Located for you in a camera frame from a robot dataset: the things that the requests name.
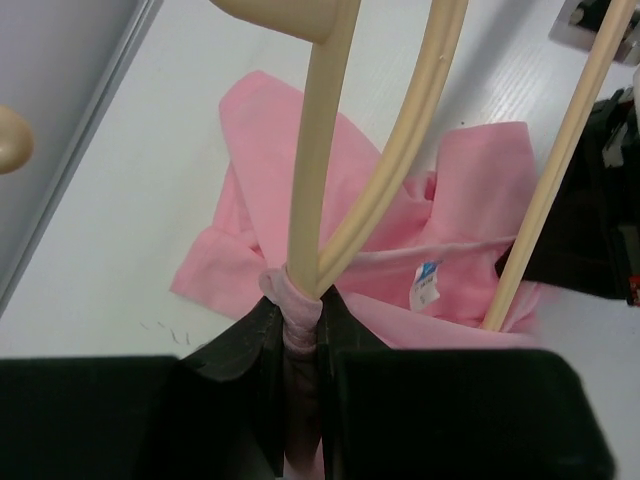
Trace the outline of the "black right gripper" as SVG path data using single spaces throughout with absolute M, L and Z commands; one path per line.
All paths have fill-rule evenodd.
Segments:
M 634 92 L 597 101 L 524 280 L 639 302 L 639 125 Z

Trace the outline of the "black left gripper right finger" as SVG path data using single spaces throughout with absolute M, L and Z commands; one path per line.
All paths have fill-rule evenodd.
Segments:
M 546 350 L 393 350 L 336 289 L 317 369 L 328 479 L 611 479 L 578 374 Z

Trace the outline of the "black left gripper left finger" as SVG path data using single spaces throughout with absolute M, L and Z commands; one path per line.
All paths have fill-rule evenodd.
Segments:
M 185 358 L 6 359 L 5 479 L 274 479 L 282 317 L 267 299 Z

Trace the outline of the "pink t-shirt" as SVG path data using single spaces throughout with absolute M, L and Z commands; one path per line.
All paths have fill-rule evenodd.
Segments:
M 289 343 L 308 350 L 319 304 L 284 276 L 302 93 L 261 71 L 219 105 L 230 155 L 212 224 L 172 290 L 231 319 L 262 297 L 293 307 Z M 444 135 L 434 171 L 405 179 L 361 252 L 337 280 L 349 311 L 392 348 L 527 348 L 541 289 L 522 284 L 497 332 L 481 324 L 497 260 L 512 244 L 536 184 L 523 122 Z

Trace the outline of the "tan plastic hanger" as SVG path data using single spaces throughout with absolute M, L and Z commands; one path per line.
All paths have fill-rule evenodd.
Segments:
M 356 1 L 222 1 L 219 8 L 237 19 L 312 45 L 293 176 L 287 272 L 302 293 L 318 299 L 359 252 L 405 178 L 442 95 L 467 3 L 432 3 L 411 81 L 382 158 L 326 244 L 319 241 L 325 182 L 360 5 Z M 634 10 L 632 1 L 613 1 L 606 10 L 484 318 L 486 330 L 497 331 L 503 325 Z

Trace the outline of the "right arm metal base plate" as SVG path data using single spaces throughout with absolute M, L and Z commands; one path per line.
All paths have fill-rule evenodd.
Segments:
M 566 0 L 549 32 L 549 39 L 576 50 L 590 52 L 601 29 L 610 0 Z M 639 2 L 614 55 L 614 62 L 626 66 L 639 65 Z

